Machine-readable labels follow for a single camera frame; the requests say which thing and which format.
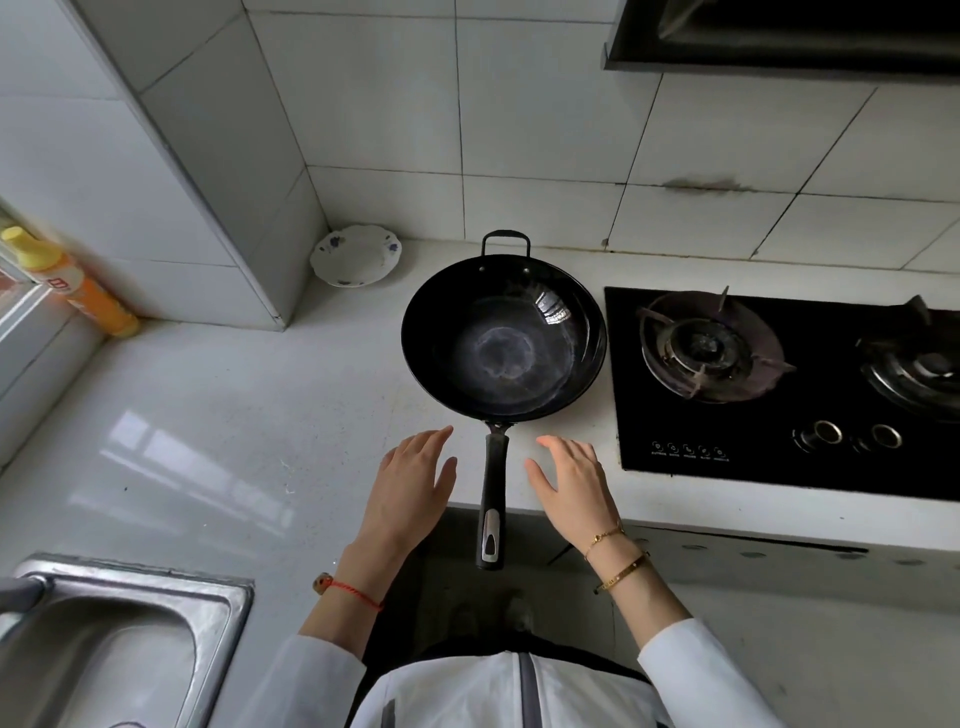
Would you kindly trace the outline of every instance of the gold bracelet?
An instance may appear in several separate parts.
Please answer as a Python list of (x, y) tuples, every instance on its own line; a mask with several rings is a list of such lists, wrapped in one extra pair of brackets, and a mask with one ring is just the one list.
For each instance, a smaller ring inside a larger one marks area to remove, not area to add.
[(585, 558), (585, 559), (587, 558), (587, 554), (590, 553), (590, 550), (591, 550), (594, 546), (596, 546), (597, 544), (599, 544), (601, 541), (603, 541), (603, 540), (604, 540), (605, 538), (607, 538), (608, 536), (613, 536), (613, 535), (615, 535), (615, 534), (617, 534), (617, 533), (622, 533), (624, 536), (627, 535), (627, 532), (626, 532), (625, 530), (623, 530), (623, 523), (618, 523), (618, 524), (616, 525), (616, 528), (614, 528), (613, 530), (607, 531), (606, 533), (598, 533), (596, 536), (594, 536), (594, 537), (593, 537), (593, 541), (590, 542), (590, 545), (587, 546), (587, 550), (584, 551), (584, 558)]
[(608, 592), (612, 587), (616, 586), (616, 585), (619, 584), (621, 581), (623, 581), (625, 578), (627, 578), (628, 576), (630, 576), (630, 574), (632, 574), (634, 571), (636, 571), (637, 569), (639, 569), (639, 568), (640, 568), (640, 565), (643, 564), (643, 562), (644, 562), (647, 558), (649, 558), (649, 557), (650, 557), (650, 554), (647, 553), (646, 551), (644, 551), (643, 553), (641, 553), (641, 554), (639, 555), (639, 557), (636, 559), (636, 561), (634, 561), (629, 567), (627, 567), (626, 569), (624, 569), (623, 571), (621, 571), (621, 572), (620, 572), (617, 576), (615, 576), (614, 578), (612, 578), (612, 579), (610, 579), (610, 580), (608, 580), (608, 581), (605, 581), (603, 584), (601, 584), (600, 586), (598, 586), (596, 589), (593, 590), (593, 593), (596, 594), (596, 595), (598, 595), (598, 594), (600, 594), (601, 592)]

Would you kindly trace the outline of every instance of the sink rim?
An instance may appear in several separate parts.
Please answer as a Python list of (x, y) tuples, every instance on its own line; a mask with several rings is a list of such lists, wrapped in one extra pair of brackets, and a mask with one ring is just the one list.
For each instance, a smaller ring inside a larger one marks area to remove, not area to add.
[[(84, 597), (144, 604), (178, 615), (193, 635), (195, 662), (174, 728), (206, 725), (252, 607), (251, 579), (44, 552), (21, 562), (11, 575), (49, 580), (47, 594), (36, 610)], [(211, 616), (212, 603), (226, 608), (225, 618)], [(30, 614), (21, 619), (29, 620)], [(0, 639), (5, 634), (0, 629)]]

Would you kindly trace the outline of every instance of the bottle label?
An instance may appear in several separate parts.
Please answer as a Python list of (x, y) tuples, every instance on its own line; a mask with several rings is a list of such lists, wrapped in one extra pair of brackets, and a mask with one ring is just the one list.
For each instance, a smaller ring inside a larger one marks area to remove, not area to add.
[(79, 290), (84, 283), (84, 272), (72, 265), (64, 265), (52, 271), (34, 272), (32, 275), (65, 296)]

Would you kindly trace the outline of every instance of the dish soap bottle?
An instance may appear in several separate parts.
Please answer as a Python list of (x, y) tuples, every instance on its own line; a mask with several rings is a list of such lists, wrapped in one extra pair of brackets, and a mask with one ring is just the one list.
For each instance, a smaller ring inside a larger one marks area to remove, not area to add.
[(139, 331), (136, 316), (90, 278), (60, 246), (37, 240), (20, 227), (7, 228), (0, 237), (16, 254), (17, 264), (24, 271), (64, 296), (106, 333), (126, 338)]

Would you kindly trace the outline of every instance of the range hood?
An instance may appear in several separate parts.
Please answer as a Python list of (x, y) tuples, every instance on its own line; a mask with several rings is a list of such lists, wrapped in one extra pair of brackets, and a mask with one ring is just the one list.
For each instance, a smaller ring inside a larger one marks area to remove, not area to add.
[(953, 3), (624, 0), (604, 67), (960, 83)]

